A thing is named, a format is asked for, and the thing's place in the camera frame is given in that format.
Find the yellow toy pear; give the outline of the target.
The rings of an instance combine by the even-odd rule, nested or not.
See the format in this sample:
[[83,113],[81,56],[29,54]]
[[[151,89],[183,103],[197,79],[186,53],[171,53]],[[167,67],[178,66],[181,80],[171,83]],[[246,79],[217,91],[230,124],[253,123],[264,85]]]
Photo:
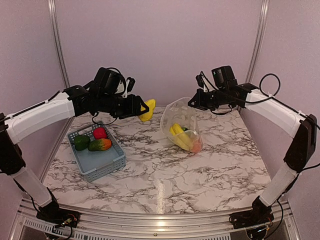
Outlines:
[[154,110],[156,107],[156,100],[149,99],[149,100],[145,101],[144,103],[148,107],[148,112],[146,112],[142,115],[139,115],[138,117],[142,122],[147,122],[153,117],[153,113],[154,113]]

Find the clear zip top bag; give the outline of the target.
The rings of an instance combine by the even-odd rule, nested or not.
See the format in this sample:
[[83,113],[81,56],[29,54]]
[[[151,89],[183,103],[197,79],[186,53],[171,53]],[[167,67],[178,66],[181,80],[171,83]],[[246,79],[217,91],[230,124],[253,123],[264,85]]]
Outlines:
[[188,134],[195,142],[202,142],[197,122],[196,109],[188,106],[188,101],[190,99],[190,97],[177,99],[168,104],[162,114],[160,129],[172,143],[174,142],[173,135],[170,133],[170,127],[175,123],[178,123],[181,127],[188,128]]

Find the yellow toy banana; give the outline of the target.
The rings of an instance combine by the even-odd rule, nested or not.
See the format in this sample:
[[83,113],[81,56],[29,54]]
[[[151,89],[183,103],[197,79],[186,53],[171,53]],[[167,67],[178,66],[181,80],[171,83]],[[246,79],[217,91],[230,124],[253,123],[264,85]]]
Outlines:
[[190,137],[189,132],[187,130],[184,131],[184,129],[178,123],[174,123],[170,127],[169,131],[173,136],[173,142],[177,146],[192,153],[197,151],[197,144]]

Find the orange toy orange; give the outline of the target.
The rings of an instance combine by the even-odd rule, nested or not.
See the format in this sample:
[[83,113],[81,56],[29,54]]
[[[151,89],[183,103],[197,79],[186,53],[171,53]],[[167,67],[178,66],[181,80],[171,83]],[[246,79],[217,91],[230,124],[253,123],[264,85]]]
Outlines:
[[202,150],[203,144],[201,141],[194,141],[191,149],[192,153],[199,153]]

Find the red toy apple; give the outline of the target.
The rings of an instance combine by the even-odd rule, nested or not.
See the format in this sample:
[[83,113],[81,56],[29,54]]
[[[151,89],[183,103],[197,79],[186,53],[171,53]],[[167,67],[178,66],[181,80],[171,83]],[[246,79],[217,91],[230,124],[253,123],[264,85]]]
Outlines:
[[99,139],[107,139],[108,138],[108,135],[106,133],[106,130],[104,127],[97,127],[93,132],[93,137],[96,139],[96,140],[99,140]]

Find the green orange toy mango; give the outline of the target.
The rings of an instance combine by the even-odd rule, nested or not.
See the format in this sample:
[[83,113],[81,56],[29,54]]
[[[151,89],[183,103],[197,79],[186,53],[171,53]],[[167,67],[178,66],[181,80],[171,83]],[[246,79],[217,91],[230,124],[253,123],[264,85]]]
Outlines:
[[107,138],[100,138],[89,143],[87,149],[90,152],[106,151],[112,147],[112,141]]

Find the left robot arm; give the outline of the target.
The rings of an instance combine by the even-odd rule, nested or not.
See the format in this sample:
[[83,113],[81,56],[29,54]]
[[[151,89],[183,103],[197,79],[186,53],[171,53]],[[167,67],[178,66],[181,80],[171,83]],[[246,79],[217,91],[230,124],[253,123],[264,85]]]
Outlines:
[[38,204],[37,217],[53,223],[63,221],[68,213],[61,209],[52,192],[32,170],[26,167],[18,143],[29,135],[61,120],[90,113],[110,114],[115,119],[141,116],[150,108],[138,95],[108,93],[93,82],[58,91],[53,97],[20,112],[0,115],[0,170]]

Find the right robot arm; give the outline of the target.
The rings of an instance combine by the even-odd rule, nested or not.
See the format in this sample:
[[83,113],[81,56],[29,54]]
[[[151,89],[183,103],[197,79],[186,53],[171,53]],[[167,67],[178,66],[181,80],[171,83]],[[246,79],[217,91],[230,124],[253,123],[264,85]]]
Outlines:
[[253,111],[280,127],[292,138],[283,164],[262,194],[253,201],[252,209],[232,213],[229,217],[234,229],[272,221],[274,217],[271,206],[291,189],[315,152],[317,118],[289,108],[273,96],[262,93],[251,83],[208,92],[199,88],[188,102],[188,106],[203,111],[216,110],[222,105]]

